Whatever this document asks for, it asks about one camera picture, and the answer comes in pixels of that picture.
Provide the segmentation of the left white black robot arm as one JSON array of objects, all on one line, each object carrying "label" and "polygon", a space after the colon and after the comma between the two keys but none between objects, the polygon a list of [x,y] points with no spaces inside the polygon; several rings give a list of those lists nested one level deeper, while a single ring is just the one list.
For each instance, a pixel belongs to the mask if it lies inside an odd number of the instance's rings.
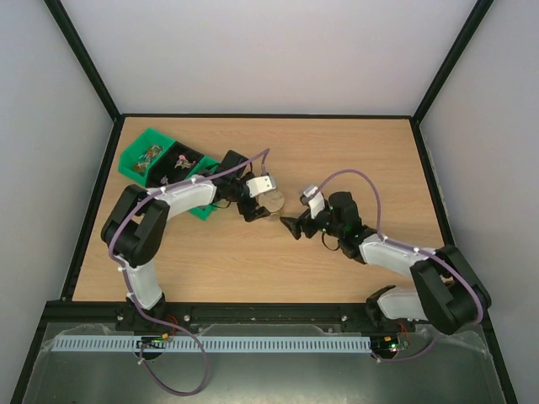
[{"label": "left white black robot arm", "polygon": [[221,200],[235,203],[246,222],[270,215],[258,197],[276,189],[265,161],[270,150],[255,157],[229,151],[222,162],[173,184],[144,189],[126,187],[101,231],[109,256],[119,264],[127,298],[149,311],[163,299],[157,281],[155,256],[168,221],[194,208]]}]

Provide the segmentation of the white jar lid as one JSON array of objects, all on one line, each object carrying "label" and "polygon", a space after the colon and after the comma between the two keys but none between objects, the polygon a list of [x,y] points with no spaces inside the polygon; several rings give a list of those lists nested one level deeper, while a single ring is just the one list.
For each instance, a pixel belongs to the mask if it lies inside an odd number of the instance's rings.
[{"label": "white jar lid", "polygon": [[259,205],[265,209],[267,209],[268,205],[283,204],[285,201],[285,196],[278,189],[271,190],[258,197]]}]

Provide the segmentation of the green bin of sticks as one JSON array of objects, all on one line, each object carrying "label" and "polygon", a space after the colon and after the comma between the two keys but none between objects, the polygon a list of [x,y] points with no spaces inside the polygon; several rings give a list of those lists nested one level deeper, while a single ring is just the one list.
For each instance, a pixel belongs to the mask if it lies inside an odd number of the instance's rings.
[{"label": "green bin of sticks", "polygon": [[150,169],[164,156],[175,140],[152,128],[145,129],[121,154],[118,171],[142,186]]}]

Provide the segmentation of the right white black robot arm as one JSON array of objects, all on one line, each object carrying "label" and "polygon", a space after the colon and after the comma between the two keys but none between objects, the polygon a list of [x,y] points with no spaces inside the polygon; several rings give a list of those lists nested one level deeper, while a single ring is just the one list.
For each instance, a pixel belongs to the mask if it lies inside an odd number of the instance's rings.
[{"label": "right white black robot arm", "polygon": [[364,224],[349,192],[325,199],[317,195],[305,203],[298,217],[280,222],[295,239],[316,234],[336,238],[338,249],[350,260],[375,265],[410,278],[411,289],[386,286],[368,299],[368,322],[388,328],[397,319],[430,323],[446,335],[467,324],[479,323],[492,299],[462,252],[453,245],[412,247]]}]

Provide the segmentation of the black bin of lollipops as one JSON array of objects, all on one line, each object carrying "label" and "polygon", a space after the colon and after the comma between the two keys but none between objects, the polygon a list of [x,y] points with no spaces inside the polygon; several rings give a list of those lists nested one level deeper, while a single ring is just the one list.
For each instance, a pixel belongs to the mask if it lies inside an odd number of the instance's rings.
[{"label": "black bin of lollipops", "polygon": [[176,141],[149,167],[145,186],[157,188],[181,182],[210,162],[208,156]]}]

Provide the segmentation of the clear glass jar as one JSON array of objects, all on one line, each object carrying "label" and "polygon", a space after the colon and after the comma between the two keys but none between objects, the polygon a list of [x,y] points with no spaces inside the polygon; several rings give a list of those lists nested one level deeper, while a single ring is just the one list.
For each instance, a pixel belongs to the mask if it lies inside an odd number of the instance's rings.
[{"label": "clear glass jar", "polygon": [[269,220],[276,220],[278,219],[282,212],[284,211],[284,208],[285,208],[286,204],[283,203],[283,204],[273,204],[273,205],[268,205],[267,206],[267,209],[269,211],[269,216],[268,216],[268,219]]}]

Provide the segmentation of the green bin of gummies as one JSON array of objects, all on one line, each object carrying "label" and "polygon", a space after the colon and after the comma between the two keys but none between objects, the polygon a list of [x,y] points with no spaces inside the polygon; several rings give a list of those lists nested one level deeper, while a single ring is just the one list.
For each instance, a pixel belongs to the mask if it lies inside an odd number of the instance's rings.
[{"label": "green bin of gummies", "polygon": [[216,197],[216,185],[203,177],[213,175],[219,162],[211,157],[203,156],[189,171],[186,179],[189,182],[189,189],[184,192],[186,196],[185,205],[189,207],[189,213],[206,221],[216,210],[213,201]]}]

